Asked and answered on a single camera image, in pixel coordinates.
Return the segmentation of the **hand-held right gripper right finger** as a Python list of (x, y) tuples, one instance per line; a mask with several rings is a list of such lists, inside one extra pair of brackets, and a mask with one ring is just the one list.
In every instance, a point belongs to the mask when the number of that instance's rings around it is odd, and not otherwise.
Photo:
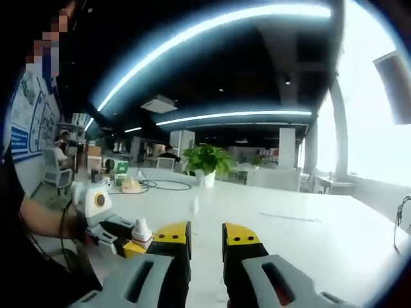
[(313, 280), (279, 255), (270, 255), (251, 229), (222, 224), (223, 279), (232, 307), (349, 307), (315, 291)]

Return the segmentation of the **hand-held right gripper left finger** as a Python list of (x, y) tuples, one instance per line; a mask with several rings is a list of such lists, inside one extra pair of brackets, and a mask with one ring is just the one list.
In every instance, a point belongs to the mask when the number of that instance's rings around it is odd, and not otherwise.
[(185, 307), (191, 281), (191, 223), (160, 228), (146, 253), (110, 274), (101, 291), (91, 291), (76, 307)]

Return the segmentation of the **person's left hand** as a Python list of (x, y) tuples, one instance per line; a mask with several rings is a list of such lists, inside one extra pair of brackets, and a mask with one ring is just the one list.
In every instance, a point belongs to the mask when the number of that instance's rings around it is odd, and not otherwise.
[(71, 186), (70, 223), (69, 229), (73, 239), (83, 244), (92, 244), (93, 238), (88, 233), (88, 222), (85, 217), (85, 195), (87, 186), (82, 182), (73, 182)]

